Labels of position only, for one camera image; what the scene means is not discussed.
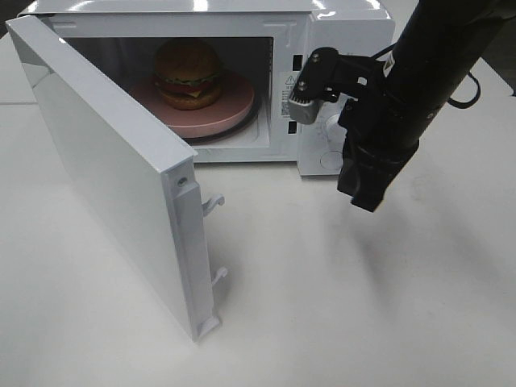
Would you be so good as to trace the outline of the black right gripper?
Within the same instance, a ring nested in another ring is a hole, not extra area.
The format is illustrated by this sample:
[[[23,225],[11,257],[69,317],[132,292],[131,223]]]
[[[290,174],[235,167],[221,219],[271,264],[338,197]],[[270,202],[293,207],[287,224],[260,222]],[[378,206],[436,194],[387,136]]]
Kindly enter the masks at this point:
[[[333,52],[331,63],[331,92],[349,97],[338,121],[347,134],[337,190],[352,197],[353,206],[374,212],[418,145],[396,145],[390,137],[406,108],[386,90],[385,61]]]

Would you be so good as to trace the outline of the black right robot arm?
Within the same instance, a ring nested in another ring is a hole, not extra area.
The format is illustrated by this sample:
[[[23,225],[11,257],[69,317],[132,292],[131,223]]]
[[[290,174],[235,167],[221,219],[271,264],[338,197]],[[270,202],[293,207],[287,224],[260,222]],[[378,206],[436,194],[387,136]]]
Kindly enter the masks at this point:
[[[419,139],[497,33],[513,1],[421,1],[366,94],[346,103],[338,190],[373,212]]]

